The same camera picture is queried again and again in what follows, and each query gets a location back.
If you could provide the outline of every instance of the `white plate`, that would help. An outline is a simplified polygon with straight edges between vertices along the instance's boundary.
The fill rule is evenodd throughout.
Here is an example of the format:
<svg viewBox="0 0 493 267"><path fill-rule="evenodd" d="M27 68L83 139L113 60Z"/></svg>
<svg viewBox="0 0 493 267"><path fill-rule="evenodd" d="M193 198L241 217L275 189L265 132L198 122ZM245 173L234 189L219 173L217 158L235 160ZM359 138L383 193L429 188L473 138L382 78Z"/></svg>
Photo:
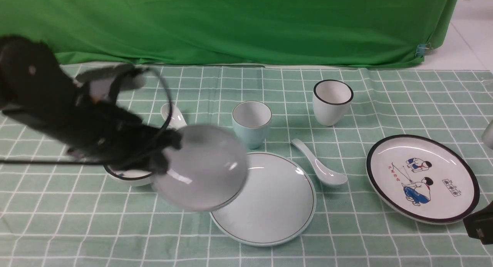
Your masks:
<svg viewBox="0 0 493 267"><path fill-rule="evenodd" d="M272 153L249 153L250 173L229 205L211 212L217 227L251 246L275 246L297 237L315 214L310 177L296 163Z"/></svg>
<svg viewBox="0 0 493 267"><path fill-rule="evenodd" d="M395 135L380 140L368 153L366 170L384 202L419 222L458 222L479 202L471 168L428 138Z"/></svg>

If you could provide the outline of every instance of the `ceramic spoon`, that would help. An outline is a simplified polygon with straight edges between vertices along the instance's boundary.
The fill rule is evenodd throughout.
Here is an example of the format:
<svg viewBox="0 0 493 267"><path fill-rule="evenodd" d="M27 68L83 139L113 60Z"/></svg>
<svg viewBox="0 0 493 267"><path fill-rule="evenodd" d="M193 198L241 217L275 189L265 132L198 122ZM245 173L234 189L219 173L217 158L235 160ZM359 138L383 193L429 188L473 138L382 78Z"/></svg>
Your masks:
<svg viewBox="0 0 493 267"><path fill-rule="evenodd" d="M171 122L169 122L169 126L173 127L174 129L178 129L181 127L184 127L186 125L185 119L183 118L183 115L181 114L180 109L176 107L174 104L173 106L173 115L171 116ZM161 107L161 115L163 116L163 119L166 119L168 117L169 113L169 105L165 104Z"/></svg>
<svg viewBox="0 0 493 267"><path fill-rule="evenodd" d="M345 174L341 174L338 172L334 172L328 167L325 167L316 157L315 155L308 149L305 143L301 142L299 139L293 139L291 141L295 147L297 147L307 158L308 161L312 164L313 169L315 170L315 174L319 178L322 183L327 186L337 187L347 182L347 176Z"/></svg>

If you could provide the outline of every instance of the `white floor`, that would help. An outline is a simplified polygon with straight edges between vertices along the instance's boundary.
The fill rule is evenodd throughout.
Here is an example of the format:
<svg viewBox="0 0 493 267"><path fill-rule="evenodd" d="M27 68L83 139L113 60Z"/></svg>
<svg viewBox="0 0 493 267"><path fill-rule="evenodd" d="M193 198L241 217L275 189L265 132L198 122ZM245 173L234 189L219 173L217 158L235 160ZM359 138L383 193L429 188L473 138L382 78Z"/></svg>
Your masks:
<svg viewBox="0 0 493 267"><path fill-rule="evenodd" d="M444 44L416 69L493 72L493 0L458 0Z"/></svg>

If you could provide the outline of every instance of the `decorated plate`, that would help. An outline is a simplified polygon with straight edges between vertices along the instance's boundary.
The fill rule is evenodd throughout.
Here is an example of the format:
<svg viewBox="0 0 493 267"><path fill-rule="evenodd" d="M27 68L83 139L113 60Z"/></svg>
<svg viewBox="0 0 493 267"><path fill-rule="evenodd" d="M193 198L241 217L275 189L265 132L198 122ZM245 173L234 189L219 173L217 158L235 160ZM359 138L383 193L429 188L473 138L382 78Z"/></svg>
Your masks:
<svg viewBox="0 0 493 267"><path fill-rule="evenodd" d="M384 202L419 222L458 222L479 202L478 182L467 163L425 137L380 140L368 153L366 170Z"/></svg>

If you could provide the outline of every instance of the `grid pattern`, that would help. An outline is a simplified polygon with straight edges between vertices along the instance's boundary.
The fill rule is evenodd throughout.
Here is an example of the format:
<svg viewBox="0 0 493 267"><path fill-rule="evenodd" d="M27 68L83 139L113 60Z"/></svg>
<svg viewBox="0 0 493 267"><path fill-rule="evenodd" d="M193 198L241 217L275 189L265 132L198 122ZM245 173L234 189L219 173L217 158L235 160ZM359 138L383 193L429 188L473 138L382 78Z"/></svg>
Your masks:
<svg viewBox="0 0 493 267"><path fill-rule="evenodd" d="M72 76L90 65L68 65ZM480 144L493 117L490 72L293 70L260 67L158 67L188 123L232 130L240 101L265 102L273 127L264 151L292 158L311 173L317 212L293 241L254 248L226 237L207 213L189 213L129 188L100 167L0 167L0 267L468 267L493 266L493 247L469 239L462 223L416 223L387 207L366 178L365 156L383 137L415 134L461 155L479 180L478 209L493 200L493 151ZM312 89L339 79L355 92L334 127L317 123ZM125 92L119 105L161 125L166 102L155 77ZM0 119L0 155L65 159L65 147ZM298 138L320 161L349 177L332 190L291 148Z"/></svg>

